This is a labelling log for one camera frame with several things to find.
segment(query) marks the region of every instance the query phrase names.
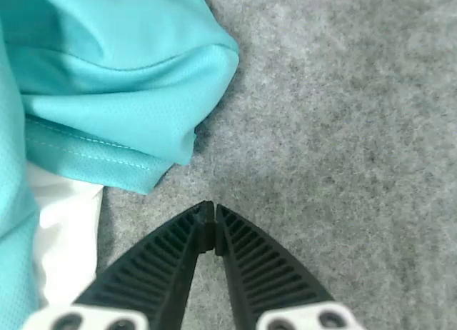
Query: teal fabric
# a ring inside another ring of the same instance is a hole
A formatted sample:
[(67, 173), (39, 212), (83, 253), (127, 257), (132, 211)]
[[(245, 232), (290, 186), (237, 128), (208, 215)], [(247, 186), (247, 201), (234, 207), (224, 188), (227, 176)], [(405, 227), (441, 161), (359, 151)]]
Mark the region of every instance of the teal fabric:
[(238, 64), (204, 0), (0, 0), (0, 329), (36, 307), (25, 157), (148, 193)]

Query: white fabric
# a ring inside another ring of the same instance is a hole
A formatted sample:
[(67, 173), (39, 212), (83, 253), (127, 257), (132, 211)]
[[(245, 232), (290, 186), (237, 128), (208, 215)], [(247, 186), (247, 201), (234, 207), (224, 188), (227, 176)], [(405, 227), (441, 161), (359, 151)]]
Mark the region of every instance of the white fabric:
[(70, 304), (94, 279), (103, 186), (66, 179), (29, 164), (41, 213), (34, 264), (41, 305)]

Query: screw hole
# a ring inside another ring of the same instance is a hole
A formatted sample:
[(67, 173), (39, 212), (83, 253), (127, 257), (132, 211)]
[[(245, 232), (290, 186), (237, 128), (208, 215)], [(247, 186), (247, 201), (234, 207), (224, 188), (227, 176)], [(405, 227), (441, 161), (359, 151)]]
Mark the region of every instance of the screw hole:
[(119, 319), (110, 325), (108, 330), (135, 330), (135, 324), (128, 319)]
[(79, 314), (66, 314), (60, 317), (52, 326), (52, 330), (78, 330), (83, 319)]
[(344, 319), (334, 312), (323, 312), (319, 316), (319, 321), (326, 329), (341, 329), (346, 326)]
[(295, 330), (295, 326), (285, 319), (274, 319), (268, 324), (267, 330)]

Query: fabric fold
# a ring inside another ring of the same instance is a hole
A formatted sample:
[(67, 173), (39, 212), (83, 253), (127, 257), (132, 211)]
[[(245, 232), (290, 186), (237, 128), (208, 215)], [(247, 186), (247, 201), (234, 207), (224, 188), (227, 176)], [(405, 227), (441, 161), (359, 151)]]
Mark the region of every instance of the fabric fold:
[(190, 162), (238, 47), (204, 0), (0, 0), (0, 21), (0, 329), (12, 330), (37, 300), (26, 157), (148, 193)]

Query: gray carpet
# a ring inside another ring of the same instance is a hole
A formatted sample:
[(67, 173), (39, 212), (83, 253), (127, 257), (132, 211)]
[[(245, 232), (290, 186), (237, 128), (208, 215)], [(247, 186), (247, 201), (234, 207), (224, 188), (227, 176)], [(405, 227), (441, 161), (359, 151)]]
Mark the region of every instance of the gray carpet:
[[(278, 239), (368, 329), (457, 329), (457, 0), (208, 3), (240, 43), (238, 73), (190, 166), (148, 196), (107, 189), (100, 268), (213, 200)], [(212, 255), (183, 329), (233, 329)]]

